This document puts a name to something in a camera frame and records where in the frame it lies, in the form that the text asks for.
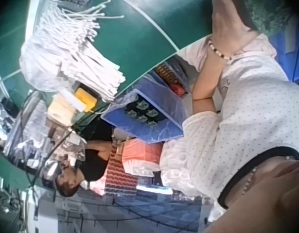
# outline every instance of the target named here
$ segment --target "necklace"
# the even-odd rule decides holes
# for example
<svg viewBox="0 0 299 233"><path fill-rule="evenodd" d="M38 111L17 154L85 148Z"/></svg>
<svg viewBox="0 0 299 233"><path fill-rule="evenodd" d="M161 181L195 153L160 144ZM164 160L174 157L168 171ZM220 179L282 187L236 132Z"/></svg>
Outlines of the necklace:
<svg viewBox="0 0 299 233"><path fill-rule="evenodd" d="M248 187L250 186L251 181L252 181L252 179L253 179L256 171L257 171L257 166L255 168L253 168L253 170L250 172L249 178L248 178L248 180L246 182L246 185L245 185L245 187L244 187L244 189L242 191L242 195L244 195L245 193L247 193Z"/></svg>

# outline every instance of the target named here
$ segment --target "black cable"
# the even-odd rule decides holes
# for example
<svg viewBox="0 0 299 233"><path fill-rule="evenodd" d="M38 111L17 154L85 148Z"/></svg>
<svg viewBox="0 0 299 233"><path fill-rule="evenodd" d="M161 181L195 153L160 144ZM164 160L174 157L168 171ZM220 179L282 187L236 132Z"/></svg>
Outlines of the black cable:
<svg viewBox="0 0 299 233"><path fill-rule="evenodd" d="M298 61L299 61L299 47L298 47L298 52L297 52L297 56L296 56L296 61L295 61L295 66L294 66L294 71L293 71L292 82L295 81L295 74L296 74L296 69L297 69Z"/></svg>
<svg viewBox="0 0 299 233"><path fill-rule="evenodd" d="M19 219L19 216L20 216L20 213L18 213L16 215L16 217L14 218L14 220L12 221L12 223L8 226L8 228L5 230L5 232L8 232L9 230L12 231L14 225L16 224L16 222L18 221Z"/></svg>
<svg viewBox="0 0 299 233"><path fill-rule="evenodd" d="M83 219L83 220L87 220L87 221L101 221L101 222L130 221L130 220L137 220L137 219L142 219L142 218L145 218L145 219L148 219L148 220L152 221L152 219L150 219L149 217L159 216L159 215L167 214L167 213L170 213L170 212L173 212L173 211L182 211L182 210L184 210L184 208L179 209L179 210L168 210L168 211L165 211L165 212L161 212L161 213L153 214L153 215L148 215L148 216L143 216L143 215L140 215L138 213L133 212L132 210L129 210L132 213L134 213L134 214L136 214L136 215L138 215L140 217L122 218L122 219L90 219L90 218L82 218L82 217L70 217L70 218ZM178 229L178 227L175 227L175 226L172 226L172 225L168 225L168 224L165 224L165 223L160 223L160 224Z"/></svg>
<svg viewBox="0 0 299 233"><path fill-rule="evenodd" d="M20 130L21 130L21 134L20 134L20 136L21 136L21 143L23 143L24 142L24 136L23 136L23 131L24 131L24 127L23 127L23 124L22 124L22 119L23 119L23 111L24 111L24 108L25 108L25 106L26 106L26 102L27 102L27 100L29 99L29 97L33 94L35 92L35 90L33 90L32 92L31 92L31 94L29 94L29 95L27 95L27 97L25 98L25 100L24 100L24 102L23 102L23 104L22 104L22 106L21 106L21 109L19 110L19 114L20 114L20 118L19 118L19 125L20 125ZM24 153L24 148L22 147L22 154L23 154L23 156L25 155L25 153ZM32 185L32 181L31 181L31 179L30 179L30 177L29 177L29 175L28 175L28 173L27 173L27 161L26 161L26 158L25 158L25 160L24 160L24 169L25 169L25 174L26 174L26 177L27 177L27 179L28 179L28 182L30 183L30 186Z"/></svg>
<svg viewBox="0 0 299 233"><path fill-rule="evenodd" d="M82 203L82 204L87 204L87 205L113 207L113 205L95 204L95 203L82 202L82 201L77 201L77 200L68 200L68 201L72 201L72 202L76 202L76 203ZM160 205L160 204L172 204L172 203L176 203L176 202L175 201L171 201L171 202L161 201L161 202L157 202L157 203L144 204L144 205L121 205L121 206L117 206L117 207L122 207L122 208L126 208L126 207L140 207L140 206L143 207L143 206Z"/></svg>
<svg viewBox="0 0 299 233"><path fill-rule="evenodd" d="M14 218L14 220L12 221L12 223L8 226L8 228L5 230L5 232L8 232L9 230L12 231L12 229L13 229L14 225L16 224L16 222L20 218L22 218L22 204L21 204L21 198L20 198L19 190L18 189L17 189L17 198L18 198L18 202L19 202L19 213L16 215L16 217Z"/></svg>
<svg viewBox="0 0 299 233"><path fill-rule="evenodd" d="M181 231L190 231L189 230L189 226L190 224L192 224L193 222L195 222L198 218L200 218L201 216L196 217L193 221L191 221L189 224L187 224L185 227L182 227L181 229L179 229L177 232L175 233L180 233Z"/></svg>

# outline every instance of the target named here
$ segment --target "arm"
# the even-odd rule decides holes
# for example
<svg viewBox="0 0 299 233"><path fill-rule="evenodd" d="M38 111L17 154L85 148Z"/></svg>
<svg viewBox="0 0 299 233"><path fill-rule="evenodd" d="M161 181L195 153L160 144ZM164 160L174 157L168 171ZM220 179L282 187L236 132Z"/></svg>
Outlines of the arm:
<svg viewBox="0 0 299 233"><path fill-rule="evenodd" d="M104 160L108 160L111 151L111 142L99 141L99 140L89 141L87 143L86 149L97 150L98 151L97 156L99 156Z"/></svg>
<svg viewBox="0 0 299 233"><path fill-rule="evenodd" d="M208 49L207 58L193 87L193 114L206 111L216 113L212 97L226 63L226 60Z"/></svg>
<svg viewBox="0 0 299 233"><path fill-rule="evenodd" d="M252 187L203 233L299 233L299 169L295 171L279 178L286 182L278 186L279 194L272 186L278 178Z"/></svg>
<svg viewBox="0 0 299 233"><path fill-rule="evenodd" d="M212 42L224 55L233 56L251 43L258 32L247 30L232 0L212 0ZM208 55L193 87L193 113L215 112L213 94L226 61L208 49Z"/></svg>

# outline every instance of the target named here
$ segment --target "green workbench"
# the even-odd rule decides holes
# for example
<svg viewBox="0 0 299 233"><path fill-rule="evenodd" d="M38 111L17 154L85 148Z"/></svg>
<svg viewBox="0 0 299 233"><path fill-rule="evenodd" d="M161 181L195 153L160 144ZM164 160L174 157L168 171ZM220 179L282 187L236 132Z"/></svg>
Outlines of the green workbench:
<svg viewBox="0 0 299 233"><path fill-rule="evenodd" d="M93 0L94 4L103 0ZM0 76L14 103L21 106L30 85L18 59L24 43L29 1L17 0L0 10ZM126 81L120 93L178 50L211 33L211 0L112 0L105 8L94 46L120 65Z"/></svg>
<svg viewBox="0 0 299 233"><path fill-rule="evenodd" d="M30 180L33 180L34 175L28 173ZM25 171L13 165L2 152L0 152L0 177L5 180L13 188L25 191L30 187L30 183L26 177ZM40 178L36 179L35 185L44 187Z"/></svg>

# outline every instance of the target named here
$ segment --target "white cord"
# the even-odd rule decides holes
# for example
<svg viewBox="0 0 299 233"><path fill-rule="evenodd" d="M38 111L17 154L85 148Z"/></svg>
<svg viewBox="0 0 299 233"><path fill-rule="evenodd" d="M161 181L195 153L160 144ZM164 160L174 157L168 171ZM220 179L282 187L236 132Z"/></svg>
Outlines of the white cord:
<svg viewBox="0 0 299 233"><path fill-rule="evenodd" d="M1 79L1 80L0 80L0 83L4 82L4 81L6 81L6 80L8 80L9 78L12 78L12 77L13 77L13 76L7 76L7 77Z"/></svg>
<svg viewBox="0 0 299 233"><path fill-rule="evenodd" d="M51 5L21 50L20 66L26 81L42 91L58 91L62 83L69 84L58 76L61 71L72 79L71 84L79 81L98 92L103 100L113 101L125 77L118 65L90 43L100 28L97 19L123 18L101 13L109 2L76 13Z"/></svg>

